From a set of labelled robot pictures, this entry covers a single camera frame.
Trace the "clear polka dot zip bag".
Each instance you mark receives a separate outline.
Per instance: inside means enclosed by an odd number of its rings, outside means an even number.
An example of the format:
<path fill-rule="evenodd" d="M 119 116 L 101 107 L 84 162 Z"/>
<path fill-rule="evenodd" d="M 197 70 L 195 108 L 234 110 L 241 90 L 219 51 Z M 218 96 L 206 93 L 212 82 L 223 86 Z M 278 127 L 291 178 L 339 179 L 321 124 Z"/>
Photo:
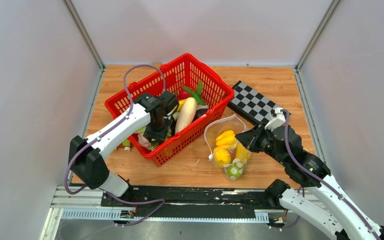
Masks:
<path fill-rule="evenodd" d="M 247 130 L 246 124 L 236 114 L 216 120 L 204 130 L 204 139 L 210 149 L 209 161 L 230 181 L 244 174 L 251 158 L 251 152 L 236 139 L 237 134 Z"/>

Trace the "red plastic shopping basket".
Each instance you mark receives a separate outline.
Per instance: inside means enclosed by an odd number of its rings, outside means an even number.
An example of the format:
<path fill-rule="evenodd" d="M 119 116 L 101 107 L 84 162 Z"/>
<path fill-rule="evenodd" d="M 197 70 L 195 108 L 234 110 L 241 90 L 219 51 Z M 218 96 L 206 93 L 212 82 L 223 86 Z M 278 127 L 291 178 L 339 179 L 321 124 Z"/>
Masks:
<path fill-rule="evenodd" d="M 199 138 L 211 122 L 222 116 L 227 103 L 234 97 L 234 90 L 207 65 L 198 61 L 193 55 L 185 53 L 162 65 L 141 81 L 125 84 L 122 91 L 105 101 L 105 106 L 115 120 L 142 94 L 160 96 L 164 91 L 169 91 L 176 95 L 183 86 L 196 88 L 199 80 L 203 81 L 203 101 L 209 107 L 203 116 L 192 121 L 181 132 L 173 131 L 171 137 L 166 138 L 162 144 L 158 144 L 155 140 L 150 141 L 152 150 L 142 147 L 138 142 L 138 134 L 145 131 L 144 127 L 127 138 L 144 158 L 152 160 L 157 166 L 162 166 Z"/>

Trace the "yellow lemon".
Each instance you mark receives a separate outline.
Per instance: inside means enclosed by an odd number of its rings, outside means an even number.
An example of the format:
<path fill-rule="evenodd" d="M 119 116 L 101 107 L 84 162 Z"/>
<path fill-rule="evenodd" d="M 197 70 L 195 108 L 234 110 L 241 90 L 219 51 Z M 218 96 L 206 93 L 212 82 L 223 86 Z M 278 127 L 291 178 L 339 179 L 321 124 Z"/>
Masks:
<path fill-rule="evenodd" d="M 219 167 L 230 165 L 232 162 L 232 151 L 228 149 L 220 149 L 213 154 L 214 162 Z"/>

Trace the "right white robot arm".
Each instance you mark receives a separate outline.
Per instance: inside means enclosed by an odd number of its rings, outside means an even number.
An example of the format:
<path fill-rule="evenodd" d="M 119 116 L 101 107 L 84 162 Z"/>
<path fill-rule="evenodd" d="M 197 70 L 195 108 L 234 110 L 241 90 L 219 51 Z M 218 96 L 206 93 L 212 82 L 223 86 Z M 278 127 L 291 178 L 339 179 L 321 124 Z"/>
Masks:
<path fill-rule="evenodd" d="M 280 163 L 286 174 L 307 189 L 325 206 L 308 201 L 280 179 L 266 190 L 266 204 L 272 209 L 292 210 L 331 240 L 384 240 L 384 226 L 375 223 L 346 196 L 327 165 L 304 150 L 302 138 L 289 126 L 274 130 L 262 124 L 236 134 L 235 138 L 253 153 L 264 152 Z"/>

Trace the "yellow bell pepper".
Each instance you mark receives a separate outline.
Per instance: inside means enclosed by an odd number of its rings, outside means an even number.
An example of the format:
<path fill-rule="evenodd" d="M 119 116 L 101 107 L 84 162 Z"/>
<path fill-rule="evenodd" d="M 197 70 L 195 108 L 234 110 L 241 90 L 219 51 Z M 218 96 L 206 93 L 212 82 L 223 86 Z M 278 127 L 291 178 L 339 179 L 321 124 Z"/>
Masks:
<path fill-rule="evenodd" d="M 236 134 L 233 130 L 224 131 L 215 139 L 217 147 L 230 147 L 236 143 Z"/>

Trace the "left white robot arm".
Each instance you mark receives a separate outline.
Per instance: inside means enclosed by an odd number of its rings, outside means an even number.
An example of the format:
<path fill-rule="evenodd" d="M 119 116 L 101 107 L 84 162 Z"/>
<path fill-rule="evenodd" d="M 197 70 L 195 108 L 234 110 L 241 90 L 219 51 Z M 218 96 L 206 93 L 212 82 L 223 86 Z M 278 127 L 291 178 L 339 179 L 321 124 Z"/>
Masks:
<path fill-rule="evenodd" d="M 133 193 L 122 177 L 111 173 L 105 160 L 128 137 L 144 127 L 148 141 L 162 144 L 169 133 L 171 115 L 179 107 L 176 96 L 165 90 L 159 96 L 143 93 L 119 117 L 86 138 L 75 136 L 70 141 L 68 168 L 90 189 L 101 189 L 114 195 L 120 206 L 129 206 Z"/>

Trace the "green pear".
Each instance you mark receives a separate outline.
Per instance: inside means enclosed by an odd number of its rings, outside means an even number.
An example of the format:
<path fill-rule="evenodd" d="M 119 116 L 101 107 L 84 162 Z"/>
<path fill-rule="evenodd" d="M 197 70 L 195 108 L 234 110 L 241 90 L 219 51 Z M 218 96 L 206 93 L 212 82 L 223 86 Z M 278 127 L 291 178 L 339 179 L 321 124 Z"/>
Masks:
<path fill-rule="evenodd" d="M 239 177 L 242 176 L 243 170 L 244 170 L 243 167 L 231 165 L 231 166 L 225 168 L 224 172 L 230 180 L 235 181 L 236 179 L 238 179 Z"/>

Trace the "green chili pepper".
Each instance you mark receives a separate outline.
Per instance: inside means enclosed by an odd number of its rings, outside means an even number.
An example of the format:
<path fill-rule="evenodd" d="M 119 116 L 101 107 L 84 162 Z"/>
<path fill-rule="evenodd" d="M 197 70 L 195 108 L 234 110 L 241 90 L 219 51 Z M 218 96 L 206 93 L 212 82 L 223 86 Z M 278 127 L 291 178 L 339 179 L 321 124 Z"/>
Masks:
<path fill-rule="evenodd" d="M 186 91 L 188 94 L 190 94 L 190 96 L 193 97 L 199 105 L 201 105 L 201 106 L 206 105 L 206 103 L 203 101 L 201 95 L 198 94 L 195 90 L 193 90 L 187 86 L 183 86 L 182 89 L 184 91 Z"/>

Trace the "black white chessboard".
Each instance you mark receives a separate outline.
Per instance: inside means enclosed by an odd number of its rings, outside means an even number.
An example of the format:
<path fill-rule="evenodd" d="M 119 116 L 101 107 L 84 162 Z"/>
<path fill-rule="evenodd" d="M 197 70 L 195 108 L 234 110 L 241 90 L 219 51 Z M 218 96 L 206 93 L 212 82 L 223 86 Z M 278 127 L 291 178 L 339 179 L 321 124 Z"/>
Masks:
<path fill-rule="evenodd" d="M 280 107 L 243 81 L 238 81 L 232 89 L 234 97 L 227 106 L 254 126 L 260 122 L 266 125 L 273 118 L 273 109 Z"/>

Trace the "white radish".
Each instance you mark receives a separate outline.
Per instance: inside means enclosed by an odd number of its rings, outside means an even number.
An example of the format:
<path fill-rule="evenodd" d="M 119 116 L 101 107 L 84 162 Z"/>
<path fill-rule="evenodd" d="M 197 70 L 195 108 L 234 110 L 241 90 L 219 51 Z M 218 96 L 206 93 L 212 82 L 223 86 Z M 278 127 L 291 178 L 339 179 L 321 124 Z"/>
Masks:
<path fill-rule="evenodd" d="M 193 98 L 189 97 L 185 100 L 182 109 L 178 115 L 178 119 L 175 125 L 175 133 L 179 133 L 188 127 L 192 122 L 196 114 L 198 102 Z"/>

